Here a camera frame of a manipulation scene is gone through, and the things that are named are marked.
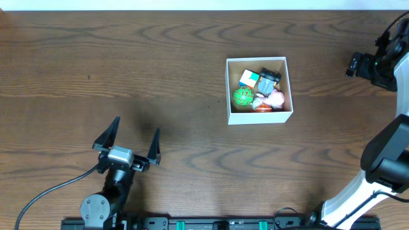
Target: wood grain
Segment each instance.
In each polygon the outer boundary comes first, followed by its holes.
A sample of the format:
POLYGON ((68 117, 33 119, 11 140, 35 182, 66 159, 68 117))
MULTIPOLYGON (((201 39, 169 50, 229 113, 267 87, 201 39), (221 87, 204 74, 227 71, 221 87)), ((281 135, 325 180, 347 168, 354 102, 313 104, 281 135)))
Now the wood grain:
MULTIPOLYGON (((301 212, 358 173, 396 96, 348 79, 355 51, 396 11, 3 12, 0 18, 0 229, 43 190, 96 164, 93 141, 121 116, 116 144, 162 162, 137 174, 128 210, 172 216, 301 212), (286 56, 294 113, 281 125, 227 126, 226 58, 286 56)), ((94 173, 34 204, 21 229, 79 216, 94 173)), ((406 229, 407 206, 371 210, 406 229)))

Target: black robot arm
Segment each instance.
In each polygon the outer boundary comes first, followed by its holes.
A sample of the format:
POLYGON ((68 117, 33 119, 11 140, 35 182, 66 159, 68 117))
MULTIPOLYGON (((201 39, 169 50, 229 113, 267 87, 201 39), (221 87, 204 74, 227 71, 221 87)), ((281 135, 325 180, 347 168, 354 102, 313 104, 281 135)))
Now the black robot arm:
POLYGON ((132 154, 132 150, 114 146, 120 118, 98 137, 93 149, 100 152, 98 173, 108 170, 101 192, 87 196, 81 205, 82 220, 63 220, 61 229, 141 229, 141 221, 129 219, 123 213, 136 171, 144 172, 150 164, 159 165, 159 129, 156 131, 147 157, 132 154))

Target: white box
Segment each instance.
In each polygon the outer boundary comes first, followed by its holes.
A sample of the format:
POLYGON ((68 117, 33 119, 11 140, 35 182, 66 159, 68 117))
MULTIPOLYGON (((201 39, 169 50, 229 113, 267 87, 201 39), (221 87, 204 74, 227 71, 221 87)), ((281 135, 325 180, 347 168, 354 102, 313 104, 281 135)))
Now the white box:
POLYGON ((293 102, 289 87, 287 61, 285 57, 230 58, 226 60, 226 100, 228 105, 228 124, 284 123, 293 113, 293 102), (260 73, 262 68, 281 73, 280 83, 276 86, 284 94, 282 112, 250 112, 251 105, 240 107, 230 100, 238 87, 244 70, 260 73))

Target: green clip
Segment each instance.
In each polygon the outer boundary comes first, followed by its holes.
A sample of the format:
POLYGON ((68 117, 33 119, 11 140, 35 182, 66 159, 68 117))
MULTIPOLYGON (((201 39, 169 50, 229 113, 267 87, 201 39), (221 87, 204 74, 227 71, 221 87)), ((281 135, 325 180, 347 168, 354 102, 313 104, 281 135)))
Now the green clip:
POLYGON ((185 230, 185 222, 176 221, 176 230, 185 230))
POLYGON ((258 222, 259 230, 268 230, 267 228, 267 221, 260 221, 258 222))

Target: colorful block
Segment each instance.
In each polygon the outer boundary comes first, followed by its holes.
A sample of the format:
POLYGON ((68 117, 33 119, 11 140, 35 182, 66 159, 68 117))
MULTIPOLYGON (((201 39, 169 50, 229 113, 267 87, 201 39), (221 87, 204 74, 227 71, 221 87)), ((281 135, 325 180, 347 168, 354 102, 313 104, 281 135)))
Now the colorful block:
POLYGON ((242 78, 240 79, 240 82, 238 84, 240 86, 248 86, 250 88, 254 88, 258 81, 258 78, 259 78, 258 74, 253 73, 250 70, 244 70, 242 78))

